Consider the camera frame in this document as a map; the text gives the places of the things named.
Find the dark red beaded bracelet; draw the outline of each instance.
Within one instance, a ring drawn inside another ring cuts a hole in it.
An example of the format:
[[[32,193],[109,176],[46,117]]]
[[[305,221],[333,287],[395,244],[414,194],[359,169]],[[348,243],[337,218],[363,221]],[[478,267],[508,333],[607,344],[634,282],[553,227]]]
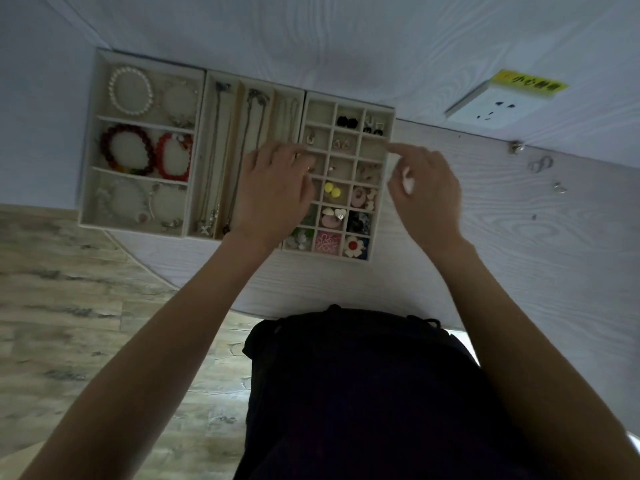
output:
[[[147,152],[147,166],[144,168],[128,168],[116,161],[116,158],[111,152],[111,140],[118,133],[133,133],[140,137],[142,143],[145,145],[145,151]],[[111,168],[121,173],[130,173],[132,175],[148,175],[154,170],[156,165],[156,154],[154,152],[154,145],[151,142],[151,138],[147,135],[144,129],[139,126],[118,124],[112,126],[105,131],[100,138],[100,152],[104,155],[104,159]]]
[[[193,137],[190,134],[176,135],[176,141],[180,144],[183,150],[189,151],[189,162],[187,163],[187,170],[181,175],[171,175],[164,169],[164,145],[167,141],[173,138],[173,133],[164,133],[158,140],[156,145],[157,156],[157,168],[160,175],[167,180],[178,180],[180,182],[186,182],[189,178],[189,169],[191,168],[191,148],[193,147]]]

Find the beige jewelry box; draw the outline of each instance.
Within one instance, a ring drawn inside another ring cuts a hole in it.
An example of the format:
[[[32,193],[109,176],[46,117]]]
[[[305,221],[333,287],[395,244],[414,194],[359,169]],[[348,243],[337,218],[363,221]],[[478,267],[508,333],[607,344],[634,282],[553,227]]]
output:
[[[96,59],[81,226],[222,239],[242,155],[298,141],[316,157],[316,193],[278,248],[371,259],[392,108],[105,50]]]

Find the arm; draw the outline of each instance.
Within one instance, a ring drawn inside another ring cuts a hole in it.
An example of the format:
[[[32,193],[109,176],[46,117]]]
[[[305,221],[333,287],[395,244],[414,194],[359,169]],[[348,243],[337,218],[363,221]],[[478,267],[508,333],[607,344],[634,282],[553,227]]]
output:
[[[78,396],[22,480],[135,474],[237,295],[307,212],[313,185],[305,172],[313,158],[294,159],[302,149],[267,143],[244,157],[233,230]]]
[[[389,181],[398,214],[441,273],[482,369],[527,441],[563,477],[640,478],[622,425],[461,236],[460,185],[444,157],[405,144],[389,149],[402,156]]]

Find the person's left hand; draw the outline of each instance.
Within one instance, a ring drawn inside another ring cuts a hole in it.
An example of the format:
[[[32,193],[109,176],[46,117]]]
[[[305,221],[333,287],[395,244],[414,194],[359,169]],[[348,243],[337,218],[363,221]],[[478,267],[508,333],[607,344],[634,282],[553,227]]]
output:
[[[306,172],[315,159],[304,151],[300,144],[270,141],[244,156],[231,233],[272,250],[300,224],[314,197]]]

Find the electrical outlet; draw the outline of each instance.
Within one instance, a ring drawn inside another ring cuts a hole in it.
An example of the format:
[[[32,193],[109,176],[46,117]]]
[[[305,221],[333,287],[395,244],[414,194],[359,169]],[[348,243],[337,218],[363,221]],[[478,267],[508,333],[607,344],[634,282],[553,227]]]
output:
[[[503,128],[551,101],[545,96],[490,80],[445,112],[448,121],[482,128]]]

